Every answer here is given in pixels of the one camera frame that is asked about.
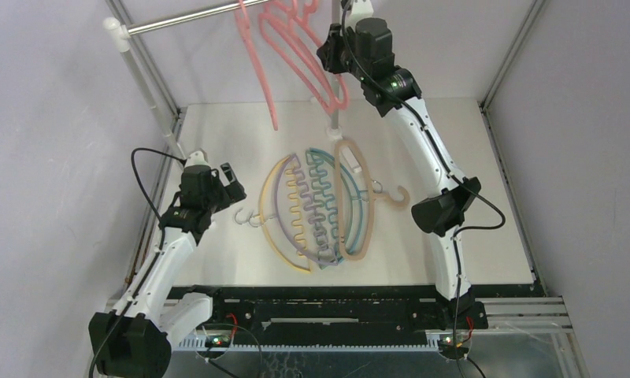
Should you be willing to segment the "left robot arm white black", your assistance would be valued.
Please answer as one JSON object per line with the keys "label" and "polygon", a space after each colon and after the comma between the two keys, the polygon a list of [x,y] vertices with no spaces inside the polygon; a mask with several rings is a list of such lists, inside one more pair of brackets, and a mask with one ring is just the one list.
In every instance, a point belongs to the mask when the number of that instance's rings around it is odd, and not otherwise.
{"label": "left robot arm white black", "polygon": [[89,373],[114,377],[162,377],[172,350],[203,323],[220,327],[227,318],[223,302],[189,294],[164,312],[180,270],[195,252],[215,213],[246,198],[230,164],[188,163],[180,189],[158,222],[161,235],[138,278],[107,313],[97,312],[88,331],[94,356]]}

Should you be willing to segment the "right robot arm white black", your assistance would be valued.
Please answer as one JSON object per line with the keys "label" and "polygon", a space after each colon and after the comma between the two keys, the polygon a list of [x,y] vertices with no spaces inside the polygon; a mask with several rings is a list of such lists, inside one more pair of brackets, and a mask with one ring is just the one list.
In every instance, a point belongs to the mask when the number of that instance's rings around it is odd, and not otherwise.
{"label": "right robot arm white black", "polygon": [[439,296],[437,320],[455,328],[475,302],[457,231],[481,184],[453,162],[431,121],[417,81],[409,70],[395,64],[392,44],[387,22],[370,17],[354,27],[331,24],[317,56],[325,71],[349,73],[359,81],[365,100],[391,126],[413,159],[425,193],[410,212],[431,244]]}

